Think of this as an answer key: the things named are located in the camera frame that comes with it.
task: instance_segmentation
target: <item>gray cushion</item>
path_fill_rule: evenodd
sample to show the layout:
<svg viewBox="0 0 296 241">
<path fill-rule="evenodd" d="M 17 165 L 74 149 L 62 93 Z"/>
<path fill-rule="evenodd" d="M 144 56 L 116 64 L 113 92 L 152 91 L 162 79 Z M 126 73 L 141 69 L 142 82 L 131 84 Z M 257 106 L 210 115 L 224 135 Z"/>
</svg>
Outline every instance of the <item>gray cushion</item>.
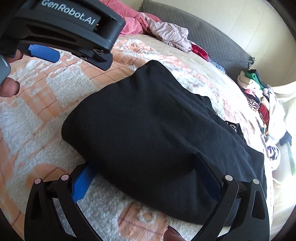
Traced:
<svg viewBox="0 0 296 241">
<path fill-rule="evenodd" d="M 236 42 L 208 22 L 175 7 L 143 0 L 139 9 L 159 17 L 163 22 L 177 24 L 189 30 L 188 39 L 206 50 L 209 57 L 225 68 L 234 81 L 246 71 L 255 58 L 248 55 Z"/>
</svg>

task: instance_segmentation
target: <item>gray handle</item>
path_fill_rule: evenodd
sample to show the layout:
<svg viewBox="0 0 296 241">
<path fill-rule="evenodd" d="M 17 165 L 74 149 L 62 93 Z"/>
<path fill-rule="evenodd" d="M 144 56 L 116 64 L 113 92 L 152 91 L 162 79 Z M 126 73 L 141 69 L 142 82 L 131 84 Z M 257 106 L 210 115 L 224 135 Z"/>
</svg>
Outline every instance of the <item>gray handle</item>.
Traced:
<svg viewBox="0 0 296 241">
<path fill-rule="evenodd" d="M 6 79 L 6 77 L 10 74 L 11 67 L 10 64 L 7 63 L 5 58 L 0 55 L 0 85 Z"/>
</svg>

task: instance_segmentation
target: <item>pink blanket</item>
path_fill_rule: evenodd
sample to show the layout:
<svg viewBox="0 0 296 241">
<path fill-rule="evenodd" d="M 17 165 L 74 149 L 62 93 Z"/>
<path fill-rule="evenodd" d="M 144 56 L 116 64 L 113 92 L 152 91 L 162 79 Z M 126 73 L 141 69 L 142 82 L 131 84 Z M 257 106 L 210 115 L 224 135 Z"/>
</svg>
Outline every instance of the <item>pink blanket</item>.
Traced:
<svg viewBox="0 0 296 241">
<path fill-rule="evenodd" d="M 103 4 L 111 8 L 114 12 L 124 18 L 126 25 L 120 33 L 120 36 L 143 34 L 149 29 L 148 23 L 139 12 L 133 10 L 131 7 L 125 5 L 120 0 L 100 0 Z M 161 20 L 149 13 L 145 13 L 155 22 Z"/>
</svg>

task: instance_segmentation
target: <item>human hand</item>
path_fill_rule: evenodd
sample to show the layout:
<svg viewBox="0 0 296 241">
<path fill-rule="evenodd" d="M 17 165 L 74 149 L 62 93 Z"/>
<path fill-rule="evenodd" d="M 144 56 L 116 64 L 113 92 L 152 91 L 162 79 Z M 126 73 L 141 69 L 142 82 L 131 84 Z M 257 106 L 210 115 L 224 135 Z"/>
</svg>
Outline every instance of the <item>human hand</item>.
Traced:
<svg viewBox="0 0 296 241">
<path fill-rule="evenodd" d="M 163 241 L 186 241 L 181 234 L 173 227 L 168 226 L 168 230 L 163 235 Z"/>
<path fill-rule="evenodd" d="M 21 51 L 17 50 L 15 57 L 14 58 L 6 57 L 6 61 L 11 64 L 17 60 L 22 59 L 23 56 L 24 54 Z M 7 77 L 0 85 L 1 97 L 12 97 L 13 95 L 17 95 L 19 91 L 20 91 L 20 83 L 9 77 Z"/>
</svg>

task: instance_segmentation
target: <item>logo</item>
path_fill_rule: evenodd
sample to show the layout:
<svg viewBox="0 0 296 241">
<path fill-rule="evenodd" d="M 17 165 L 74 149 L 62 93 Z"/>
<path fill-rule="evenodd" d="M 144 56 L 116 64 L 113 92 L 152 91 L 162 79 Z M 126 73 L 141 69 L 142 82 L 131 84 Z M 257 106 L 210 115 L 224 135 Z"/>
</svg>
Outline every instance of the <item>logo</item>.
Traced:
<svg viewBox="0 0 296 241">
<path fill-rule="evenodd" d="M 55 2 L 52 2 L 49 0 L 43 0 L 41 2 L 41 5 L 51 8 L 51 9 L 54 9 L 56 11 L 60 11 L 62 13 L 68 14 L 70 16 L 73 16 L 76 19 L 79 19 L 79 20 L 86 22 L 90 25 L 93 25 L 95 22 L 97 22 L 96 19 L 94 19 L 92 17 L 87 17 L 87 16 L 85 16 L 84 13 L 77 12 L 74 8 L 69 8 L 64 3 L 59 4 L 59 3 L 55 3 Z"/>
</svg>

